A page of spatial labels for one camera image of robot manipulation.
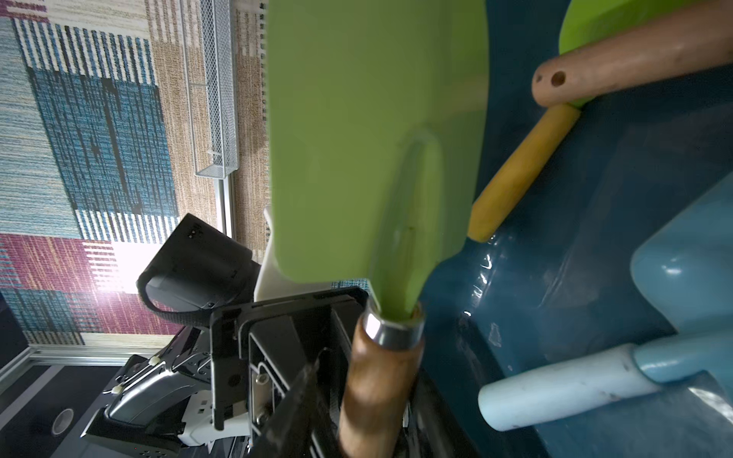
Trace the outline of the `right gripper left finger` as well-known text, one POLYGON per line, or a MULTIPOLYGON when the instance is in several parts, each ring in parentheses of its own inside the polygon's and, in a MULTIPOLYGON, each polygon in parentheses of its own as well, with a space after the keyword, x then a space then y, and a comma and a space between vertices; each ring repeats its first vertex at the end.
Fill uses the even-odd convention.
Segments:
POLYGON ((306 364, 247 457, 343 457, 322 393, 319 363, 306 364))

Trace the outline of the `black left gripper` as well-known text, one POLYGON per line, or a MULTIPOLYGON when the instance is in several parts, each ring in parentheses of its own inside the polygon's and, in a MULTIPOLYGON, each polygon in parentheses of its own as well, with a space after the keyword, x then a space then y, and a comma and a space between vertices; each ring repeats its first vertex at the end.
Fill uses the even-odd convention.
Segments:
POLYGON ((254 447, 334 447, 357 286, 229 305, 210 318, 212 421, 254 447))

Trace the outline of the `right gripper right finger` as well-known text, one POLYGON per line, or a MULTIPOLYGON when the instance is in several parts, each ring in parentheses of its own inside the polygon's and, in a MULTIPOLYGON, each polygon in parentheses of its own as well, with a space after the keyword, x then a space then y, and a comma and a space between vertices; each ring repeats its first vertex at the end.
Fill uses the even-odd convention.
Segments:
POLYGON ((408 406, 408 457, 479 457, 427 372, 418 372, 408 406))

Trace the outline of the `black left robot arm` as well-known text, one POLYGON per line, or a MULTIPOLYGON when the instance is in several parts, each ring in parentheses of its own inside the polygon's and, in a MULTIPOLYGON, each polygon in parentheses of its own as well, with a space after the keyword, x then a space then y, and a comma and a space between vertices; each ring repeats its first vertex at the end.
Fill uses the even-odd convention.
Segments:
POLYGON ((249 249, 185 216, 137 279, 179 332, 132 356, 83 438, 128 457, 230 441, 242 457, 336 457, 349 349, 367 292, 309 286, 257 301, 249 249))

